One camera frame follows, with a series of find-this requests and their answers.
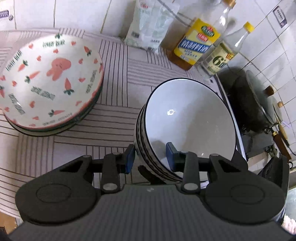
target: pink striped cloth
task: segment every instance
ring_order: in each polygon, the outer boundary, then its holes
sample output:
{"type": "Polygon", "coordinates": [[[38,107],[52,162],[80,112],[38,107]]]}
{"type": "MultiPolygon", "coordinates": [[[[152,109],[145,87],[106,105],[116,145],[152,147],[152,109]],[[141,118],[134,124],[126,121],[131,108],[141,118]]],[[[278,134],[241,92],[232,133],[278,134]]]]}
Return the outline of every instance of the pink striped cloth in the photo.
{"type": "MultiPolygon", "coordinates": [[[[14,217],[20,216],[15,194],[24,183],[81,155],[103,158],[108,153],[123,152],[133,143],[138,113],[152,90],[163,81],[176,77],[200,80],[220,95],[216,81],[202,80],[195,68],[184,71],[170,63],[163,48],[159,54],[150,53],[126,46],[119,38],[75,28],[0,31],[0,71],[21,46],[57,33],[96,43],[105,67],[103,90],[84,120],[55,136],[20,134],[0,112],[0,211],[14,217]]],[[[144,163],[137,157],[131,174],[120,174],[121,185],[147,182],[137,171],[140,164],[144,163]]],[[[99,187],[100,176],[95,174],[95,187],[99,187]]]]}

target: white ceramic bowl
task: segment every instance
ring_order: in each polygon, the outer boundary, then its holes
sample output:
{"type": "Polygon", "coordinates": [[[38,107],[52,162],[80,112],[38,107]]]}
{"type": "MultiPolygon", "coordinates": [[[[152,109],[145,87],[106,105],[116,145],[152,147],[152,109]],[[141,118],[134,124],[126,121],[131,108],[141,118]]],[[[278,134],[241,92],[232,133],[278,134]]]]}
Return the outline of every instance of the white ceramic bowl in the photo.
{"type": "MultiPolygon", "coordinates": [[[[208,158],[212,153],[231,160],[236,147],[234,122],[220,97],[200,82],[172,79],[151,93],[142,117],[142,135],[150,156],[170,170],[165,145],[208,158]]],[[[207,174],[201,173],[201,181],[207,174]]]]}
{"type": "Polygon", "coordinates": [[[0,75],[5,116],[29,130],[68,122],[94,98],[103,80],[97,49],[77,37],[49,35],[16,52],[0,75]]]}
{"type": "Polygon", "coordinates": [[[134,144],[135,149],[137,151],[137,154],[139,155],[142,160],[146,162],[146,164],[149,166],[151,170],[154,171],[155,174],[157,174],[159,177],[164,178],[166,180],[170,181],[181,181],[181,178],[178,177],[176,174],[171,172],[169,169],[164,167],[159,160],[153,155],[151,149],[148,146],[146,136],[143,134],[142,129],[142,118],[143,118],[143,111],[144,111],[145,105],[141,109],[136,126],[134,131],[134,144]]]}
{"type": "Polygon", "coordinates": [[[96,96],[89,103],[89,105],[83,111],[81,111],[78,115],[76,115],[76,117],[74,119],[64,123],[63,125],[60,125],[59,127],[52,128],[52,129],[49,129],[49,130],[43,130],[43,131],[40,131],[40,130],[27,130],[25,128],[22,128],[22,127],[19,127],[19,126],[15,125],[8,118],[7,118],[7,121],[9,122],[9,124],[11,124],[11,126],[14,129],[16,129],[20,133],[28,135],[28,136],[46,137],[46,136],[56,135],[56,134],[59,134],[59,133],[61,133],[63,131],[66,131],[66,130],[70,129],[75,124],[79,123],[92,110],[92,108],[94,107],[94,105],[98,101],[99,97],[100,97],[100,90],[97,92],[96,96]]]}

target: bottle label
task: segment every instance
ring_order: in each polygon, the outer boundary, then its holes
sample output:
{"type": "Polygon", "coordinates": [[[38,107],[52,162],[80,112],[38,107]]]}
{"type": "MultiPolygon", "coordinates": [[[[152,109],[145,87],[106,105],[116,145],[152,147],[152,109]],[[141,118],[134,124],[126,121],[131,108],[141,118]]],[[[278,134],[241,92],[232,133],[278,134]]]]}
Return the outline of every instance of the bottle label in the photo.
{"type": "Polygon", "coordinates": [[[205,59],[203,64],[209,74],[214,75],[232,60],[234,56],[235,54],[231,49],[224,42],[221,42],[205,59]]]}
{"type": "Polygon", "coordinates": [[[174,49],[174,53],[194,65],[219,37],[215,28],[198,19],[174,49]]]}

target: metal screw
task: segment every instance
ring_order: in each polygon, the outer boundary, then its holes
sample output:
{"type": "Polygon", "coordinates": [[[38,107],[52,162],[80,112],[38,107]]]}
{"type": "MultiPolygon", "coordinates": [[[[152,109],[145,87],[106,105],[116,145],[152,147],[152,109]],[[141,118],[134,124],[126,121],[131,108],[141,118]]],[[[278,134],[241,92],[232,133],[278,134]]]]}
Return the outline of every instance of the metal screw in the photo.
{"type": "Polygon", "coordinates": [[[195,183],[186,183],[184,184],[184,189],[188,190],[188,191],[194,191],[196,189],[198,189],[198,185],[195,183]]]}
{"type": "Polygon", "coordinates": [[[117,185],[115,183],[106,183],[103,185],[103,189],[106,191],[113,191],[117,189],[117,185]]]}

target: plastic bag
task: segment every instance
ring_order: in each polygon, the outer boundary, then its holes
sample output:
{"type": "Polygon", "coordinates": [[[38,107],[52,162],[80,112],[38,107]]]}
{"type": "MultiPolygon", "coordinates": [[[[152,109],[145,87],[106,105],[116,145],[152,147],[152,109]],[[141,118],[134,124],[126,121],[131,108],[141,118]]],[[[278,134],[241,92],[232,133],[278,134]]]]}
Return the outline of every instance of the plastic bag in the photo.
{"type": "Polygon", "coordinates": [[[136,0],[124,43],[157,52],[179,8],[179,4],[166,0],[136,0]]]}

